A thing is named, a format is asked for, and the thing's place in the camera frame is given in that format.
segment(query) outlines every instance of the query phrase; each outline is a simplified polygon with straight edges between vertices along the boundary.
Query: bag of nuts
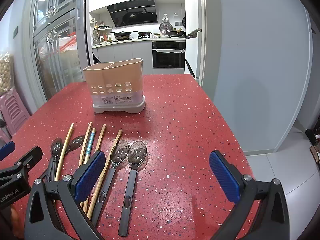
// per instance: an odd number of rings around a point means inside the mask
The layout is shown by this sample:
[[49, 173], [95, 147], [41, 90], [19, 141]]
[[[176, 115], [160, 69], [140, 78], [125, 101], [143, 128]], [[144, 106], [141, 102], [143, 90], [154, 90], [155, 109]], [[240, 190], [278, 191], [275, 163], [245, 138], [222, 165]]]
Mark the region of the bag of nuts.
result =
[[0, 52], [0, 96], [13, 88], [13, 58]]

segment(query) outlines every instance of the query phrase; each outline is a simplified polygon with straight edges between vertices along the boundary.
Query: black spoon handle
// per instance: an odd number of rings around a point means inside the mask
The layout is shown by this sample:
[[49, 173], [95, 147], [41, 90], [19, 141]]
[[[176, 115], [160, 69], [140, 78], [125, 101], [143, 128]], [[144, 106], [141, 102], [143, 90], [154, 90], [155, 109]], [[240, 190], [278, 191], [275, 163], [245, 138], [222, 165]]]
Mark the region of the black spoon handle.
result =
[[55, 177], [56, 177], [56, 163], [57, 163], [57, 157], [54, 157], [53, 158], [53, 161], [52, 161], [52, 169], [51, 169], [51, 178], [50, 178], [50, 181], [54, 181], [55, 180]]
[[42, 174], [40, 175], [40, 179], [45, 179], [48, 175], [50, 176], [50, 173], [48, 174], [48, 170], [51, 171], [51, 167], [52, 167], [52, 160], [53, 158], [51, 157], [49, 159], [49, 164], [48, 164], [48, 167], [44, 170], [44, 172], [42, 172]]
[[105, 181], [103, 182], [103, 185], [100, 190], [100, 194], [98, 197], [98, 200], [96, 202], [96, 205], [94, 206], [93, 212], [92, 212], [92, 217], [91, 217], [91, 222], [92, 224], [97, 227], [98, 226], [98, 219], [103, 212], [103, 207], [104, 207], [104, 202], [106, 200], [106, 196], [108, 194], [108, 191], [110, 189], [110, 185], [112, 182], [112, 179], [116, 173], [115, 168], [110, 168]]
[[125, 189], [123, 206], [121, 211], [121, 218], [119, 224], [118, 235], [119, 236], [127, 236], [128, 228], [129, 228], [129, 218], [131, 212], [131, 203], [132, 196], [134, 192], [134, 186], [136, 184], [137, 171], [131, 170], [129, 173], [129, 179], [127, 183], [127, 187]]

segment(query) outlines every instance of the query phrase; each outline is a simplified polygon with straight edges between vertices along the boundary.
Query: wooden chopstick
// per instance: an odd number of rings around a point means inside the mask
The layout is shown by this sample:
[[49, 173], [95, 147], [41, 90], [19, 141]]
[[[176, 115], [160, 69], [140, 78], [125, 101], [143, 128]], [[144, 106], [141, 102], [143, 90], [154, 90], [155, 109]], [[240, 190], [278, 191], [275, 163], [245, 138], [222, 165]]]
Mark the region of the wooden chopstick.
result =
[[62, 151], [61, 151], [61, 155], [60, 155], [60, 159], [59, 159], [59, 164], [58, 164], [58, 168], [57, 168], [55, 181], [60, 179], [61, 169], [62, 169], [62, 165], [63, 165], [63, 159], [64, 159], [64, 155], [66, 153], [66, 150], [67, 150], [67, 148], [69, 146], [70, 138], [72, 136], [73, 125], [74, 125], [74, 123], [71, 124], [70, 129], [69, 129], [68, 134], [67, 134], [67, 137], [66, 137], [66, 140], [64, 141], [64, 145], [63, 145], [63, 148], [62, 148]]
[[[91, 134], [90, 134], [90, 140], [89, 140], [88, 145], [87, 145], [87, 150], [86, 150], [86, 152], [85, 152], [85, 157], [84, 157], [84, 162], [83, 162], [83, 164], [86, 164], [86, 163], [88, 162], [89, 158], [90, 158], [90, 153], [91, 153], [92, 144], [93, 144], [93, 139], [94, 139], [95, 134], [96, 134], [96, 129], [93, 128], [93, 129], [92, 129], [92, 132], [91, 132]], [[83, 204], [83, 211], [84, 211], [84, 213], [87, 213], [87, 207], [88, 207], [88, 203], [87, 203], [87, 204], [84, 203], [84, 204]]]
[[[97, 146], [95, 148], [95, 151], [99, 151], [100, 150], [100, 147], [101, 147], [101, 142], [102, 142], [102, 138], [103, 138], [103, 135], [104, 135], [104, 131], [106, 130], [106, 125], [104, 124], [102, 126], [102, 129], [101, 129], [101, 132], [100, 132], [100, 135], [99, 135], [99, 139], [98, 139], [98, 142], [97, 142]], [[90, 197], [91, 193], [89, 194], [89, 196], [87, 197], [87, 200], [84, 202], [83, 204], [83, 211], [85, 213], [87, 213], [87, 208], [88, 208], [88, 202], [89, 202], [89, 197]]]
[[79, 159], [79, 166], [78, 167], [80, 167], [83, 163], [84, 152], [85, 152], [85, 149], [87, 148], [87, 142], [88, 142], [88, 138], [90, 135], [91, 127], [92, 127], [92, 122], [89, 123], [89, 126], [87, 128], [87, 132], [85, 133], [84, 141], [83, 141], [81, 152], [80, 152], [80, 159]]
[[108, 155], [108, 157], [106, 159], [106, 165], [104, 166], [104, 168], [103, 168], [103, 170], [102, 170], [102, 172], [100, 174], [99, 181], [98, 181], [96, 190], [95, 190], [95, 192], [93, 194], [93, 197], [92, 197], [92, 200], [91, 200], [91, 203], [90, 203], [90, 206], [89, 206], [88, 214], [87, 214], [89, 219], [91, 219], [91, 217], [92, 217], [93, 209], [94, 209], [94, 206], [96, 205], [96, 201], [97, 201], [98, 195], [100, 193], [100, 189], [101, 189], [104, 177], [105, 177], [105, 175], [107, 173], [107, 170], [109, 168], [111, 153], [113, 151], [113, 148], [118, 143], [118, 141], [119, 141], [119, 139], [121, 137], [121, 134], [122, 134], [122, 129], [119, 130], [119, 132], [117, 134], [117, 137], [116, 137], [115, 141], [113, 142], [112, 147], [110, 148], [109, 155]]

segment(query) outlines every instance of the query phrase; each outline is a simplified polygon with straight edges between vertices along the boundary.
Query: red speckled countertop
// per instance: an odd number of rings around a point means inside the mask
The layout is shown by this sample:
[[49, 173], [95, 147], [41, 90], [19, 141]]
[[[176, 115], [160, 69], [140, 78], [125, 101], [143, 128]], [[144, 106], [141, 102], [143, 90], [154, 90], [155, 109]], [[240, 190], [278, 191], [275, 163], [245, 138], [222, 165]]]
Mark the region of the red speckled countertop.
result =
[[[72, 138], [84, 135], [88, 123], [93, 122], [97, 129], [94, 146], [105, 123], [101, 146], [105, 153], [122, 128], [122, 139], [129, 144], [143, 140], [148, 150], [147, 161], [138, 172], [127, 239], [210, 239], [233, 203], [227, 200], [209, 167], [209, 153], [220, 150], [242, 174], [252, 175], [247, 159], [217, 108], [190, 75], [144, 76], [144, 95], [146, 107], [139, 114], [95, 114], [86, 83], [68, 85], [16, 133], [12, 139], [16, 150], [0, 163], [0, 168], [11, 166], [38, 145], [44, 156], [29, 172], [32, 184], [48, 165], [52, 141], [56, 137], [64, 140], [72, 122]], [[75, 171], [80, 150], [68, 154], [62, 174]], [[117, 233], [129, 170], [126, 159], [116, 171], [98, 227], [105, 239], [121, 238]], [[15, 203], [23, 219], [27, 201], [26, 196]], [[249, 229], [257, 206], [255, 203], [238, 237]], [[61, 203], [58, 209], [68, 233], [77, 238]]]

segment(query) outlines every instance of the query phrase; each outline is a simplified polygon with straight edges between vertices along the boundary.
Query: beige utensil holder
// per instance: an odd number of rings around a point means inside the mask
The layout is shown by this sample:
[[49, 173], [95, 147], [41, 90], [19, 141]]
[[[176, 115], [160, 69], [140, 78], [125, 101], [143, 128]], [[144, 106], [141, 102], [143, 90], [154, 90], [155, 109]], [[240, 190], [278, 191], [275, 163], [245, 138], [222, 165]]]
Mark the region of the beige utensil holder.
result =
[[143, 110], [141, 58], [97, 63], [86, 67], [84, 75], [97, 113], [112, 110], [138, 113]]

